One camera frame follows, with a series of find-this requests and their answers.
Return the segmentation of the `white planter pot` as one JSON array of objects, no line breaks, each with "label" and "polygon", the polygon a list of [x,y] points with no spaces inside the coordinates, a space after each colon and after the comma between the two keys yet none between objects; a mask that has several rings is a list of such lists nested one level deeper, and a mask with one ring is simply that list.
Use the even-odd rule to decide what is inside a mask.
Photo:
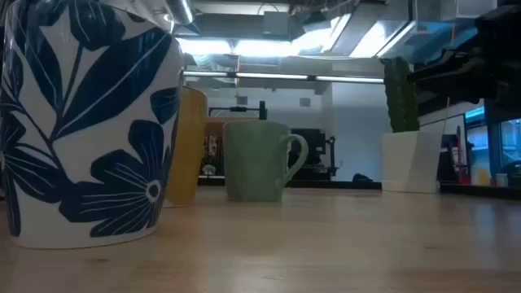
[{"label": "white planter pot", "polygon": [[384,134],[382,190],[435,194],[441,140],[440,132]]}]

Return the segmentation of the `green ceramic mug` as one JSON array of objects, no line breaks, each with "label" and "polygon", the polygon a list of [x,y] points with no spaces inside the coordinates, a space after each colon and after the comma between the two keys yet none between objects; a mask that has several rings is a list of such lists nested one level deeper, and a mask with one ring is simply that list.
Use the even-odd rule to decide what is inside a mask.
[{"label": "green ceramic mug", "polygon": [[286,184],[304,166],[305,138],[284,124],[235,120],[223,126],[224,174],[231,202],[280,203]]}]

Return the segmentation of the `white mug blue floral print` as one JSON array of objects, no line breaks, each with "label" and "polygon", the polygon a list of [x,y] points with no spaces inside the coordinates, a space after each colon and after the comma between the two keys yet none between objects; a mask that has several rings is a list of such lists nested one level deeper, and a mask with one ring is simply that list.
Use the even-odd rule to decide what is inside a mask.
[{"label": "white mug blue floral print", "polygon": [[12,241],[69,249],[152,234],[182,92],[171,31],[100,0],[13,0],[0,92]]}]

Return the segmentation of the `yellow container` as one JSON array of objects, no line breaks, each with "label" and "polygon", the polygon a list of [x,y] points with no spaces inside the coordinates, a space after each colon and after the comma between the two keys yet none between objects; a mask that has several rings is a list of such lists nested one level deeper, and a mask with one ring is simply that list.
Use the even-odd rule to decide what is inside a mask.
[{"label": "yellow container", "polygon": [[477,168],[473,174],[473,184],[476,186],[490,186],[490,175],[487,168]]}]

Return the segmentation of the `black coffee machine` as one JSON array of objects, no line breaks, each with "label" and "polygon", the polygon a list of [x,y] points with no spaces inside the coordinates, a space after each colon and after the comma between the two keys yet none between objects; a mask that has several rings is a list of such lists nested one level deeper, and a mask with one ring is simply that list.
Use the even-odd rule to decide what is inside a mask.
[{"label": "black coffee machine", "polygon": [[309,153],[303,167],[293,176],[297,181],[331,181],[338,167],[335,165],[335,137],[327,137],[321,129],[291,129],[303,137]]}]

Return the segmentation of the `red stand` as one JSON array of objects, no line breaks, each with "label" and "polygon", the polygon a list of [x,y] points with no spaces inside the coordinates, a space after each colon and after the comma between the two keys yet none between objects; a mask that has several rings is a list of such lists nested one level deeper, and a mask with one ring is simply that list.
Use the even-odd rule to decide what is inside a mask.
[{"label": "red stand", "polygon": [[468,154],[469,142],[462,126],[456,127],[457,144],[452,147],[453,154],[456,155],[454,160],[454,168],[458,176],[460,185],[469,186],[471,184],[471,165],[469,164],[470,156]]}]

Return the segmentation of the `long ceiling light strip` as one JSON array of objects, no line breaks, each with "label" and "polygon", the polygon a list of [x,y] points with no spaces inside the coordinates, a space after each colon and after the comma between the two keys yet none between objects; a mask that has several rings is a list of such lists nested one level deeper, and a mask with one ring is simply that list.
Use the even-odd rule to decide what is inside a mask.
[{"label": "long ceiling light strip", "polygon": [[317,76],[300,74],[282,73],[260,73],[260,72],[205,72],[205,71],[184,71],[185,77],[217,77],[233,79],[270,79],[270,80],[289,80],[289,81],[324,81],[357,84],[383,84],[383,78],[373,77],[339,77],[339,76]]}]

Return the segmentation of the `silver ventilation duct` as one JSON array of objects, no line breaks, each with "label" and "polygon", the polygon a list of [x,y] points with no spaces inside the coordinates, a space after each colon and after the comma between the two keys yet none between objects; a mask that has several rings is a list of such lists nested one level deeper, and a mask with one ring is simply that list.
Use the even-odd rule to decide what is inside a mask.
[{"label": "silver ventilation duct", "polygon": [[175,24],[191,24],[194,16],[190,0],[164,0],[168,13]]}]

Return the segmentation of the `green cactus plant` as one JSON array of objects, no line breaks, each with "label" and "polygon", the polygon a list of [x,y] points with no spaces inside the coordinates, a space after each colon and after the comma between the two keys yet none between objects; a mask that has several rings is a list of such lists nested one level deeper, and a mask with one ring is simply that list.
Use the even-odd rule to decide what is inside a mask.
[{"label": "green cactus plant", "polygon": [[409,64],[402,57],[384,62],[383,83],[387,96],[387,113],[394,133],[420,129],[416,89],[407,79],[410,73]]}]

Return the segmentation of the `yellow ceramic mug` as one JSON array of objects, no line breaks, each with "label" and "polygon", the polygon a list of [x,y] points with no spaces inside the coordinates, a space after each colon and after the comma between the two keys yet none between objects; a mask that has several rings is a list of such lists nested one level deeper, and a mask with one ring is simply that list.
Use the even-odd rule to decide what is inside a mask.
[{"label": "yellow ceramic mug", "polygon": [[187,207],[195,201],[204,153],[207,105],[208,97],[203,92],[186,86],[183,88],[164,208]]}]

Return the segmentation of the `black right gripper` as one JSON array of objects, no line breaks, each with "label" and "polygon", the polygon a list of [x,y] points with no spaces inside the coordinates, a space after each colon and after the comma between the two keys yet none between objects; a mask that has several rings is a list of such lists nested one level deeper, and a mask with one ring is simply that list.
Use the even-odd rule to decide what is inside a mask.
[{"label": "black right gripper", "polygon": [[490,94],[486,67],[502,104],[521,104],[521,4],[501,4],[475,20],[483,59],[454,50],[412,72],[408,81],[453,101],[477,104]]}]

